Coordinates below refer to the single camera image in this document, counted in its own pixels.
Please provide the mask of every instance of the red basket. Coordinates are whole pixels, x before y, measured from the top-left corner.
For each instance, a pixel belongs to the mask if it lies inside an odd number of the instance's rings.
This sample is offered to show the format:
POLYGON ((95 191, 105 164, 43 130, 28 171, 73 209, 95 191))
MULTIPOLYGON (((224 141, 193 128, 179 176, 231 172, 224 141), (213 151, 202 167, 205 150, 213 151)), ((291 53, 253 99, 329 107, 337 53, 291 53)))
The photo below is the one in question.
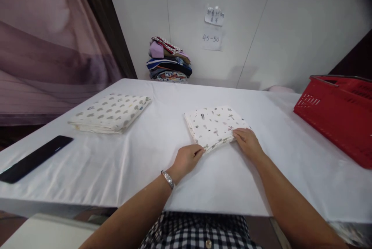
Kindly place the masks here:
POLYGON ((372 169, 372 81, 311 76, 294 112, 364 168, 372 169))

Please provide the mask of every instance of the silver bracelet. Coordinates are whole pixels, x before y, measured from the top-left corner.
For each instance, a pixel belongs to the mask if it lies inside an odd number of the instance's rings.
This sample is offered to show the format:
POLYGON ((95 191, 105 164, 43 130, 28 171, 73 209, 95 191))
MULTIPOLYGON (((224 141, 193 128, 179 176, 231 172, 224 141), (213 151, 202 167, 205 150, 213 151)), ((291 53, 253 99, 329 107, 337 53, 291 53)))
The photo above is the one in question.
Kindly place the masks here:
POLYGON ((171 176, 165 171, 162 171, 162 175, 164 175, 165 179, 168 181, 171 189, 173 190, 173 188, 176 187, 176 185, 174 184, 171 176))

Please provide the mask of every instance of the shirt button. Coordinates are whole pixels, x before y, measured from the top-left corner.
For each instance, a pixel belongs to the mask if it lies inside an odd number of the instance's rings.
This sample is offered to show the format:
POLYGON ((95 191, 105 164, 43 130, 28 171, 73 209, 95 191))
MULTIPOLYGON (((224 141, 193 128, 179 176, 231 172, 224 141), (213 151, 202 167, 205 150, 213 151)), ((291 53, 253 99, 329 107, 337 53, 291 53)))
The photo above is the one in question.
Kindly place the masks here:
POLYGON ((210 241, 209 239, 205 242, 205 246, 207 247, 207 249, 211 249, 212 248, 212 241, 210 241))

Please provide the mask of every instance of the lavender cloth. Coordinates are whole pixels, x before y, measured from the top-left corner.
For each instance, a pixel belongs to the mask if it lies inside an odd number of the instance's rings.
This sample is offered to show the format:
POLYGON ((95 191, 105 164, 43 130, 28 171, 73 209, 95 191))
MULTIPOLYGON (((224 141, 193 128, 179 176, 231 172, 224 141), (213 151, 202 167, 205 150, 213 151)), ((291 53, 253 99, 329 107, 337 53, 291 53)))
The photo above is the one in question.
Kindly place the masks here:
POLYGON ((187 57, 190 60, 190 57, 187 54, 185 54, 184 52, 179 52, 179 54, 183 55, 184 57, 187 57))
POLYGON ((159 45, 156 41, 151 43, 150 52, 152 58, 164 58, 164 48, 159 45))

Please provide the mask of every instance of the paper note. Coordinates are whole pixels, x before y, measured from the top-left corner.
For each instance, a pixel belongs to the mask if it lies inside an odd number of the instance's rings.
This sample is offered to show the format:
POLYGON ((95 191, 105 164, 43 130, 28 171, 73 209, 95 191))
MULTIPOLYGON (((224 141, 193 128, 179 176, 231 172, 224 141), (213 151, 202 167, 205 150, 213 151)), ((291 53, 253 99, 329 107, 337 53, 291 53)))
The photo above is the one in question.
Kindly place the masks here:
POLYGON ((224 18, 225 13, 222 12, 221 9, 219 9, 217 6, 215 8, 207 7, 204 17, 205 22, 217 26, 222 26, 222 24, 224 23, 224 18))
POLYGON ((205 28, 202 34, 202 46, 205 50, 222 50, 222 31, 219 27, 205 28))

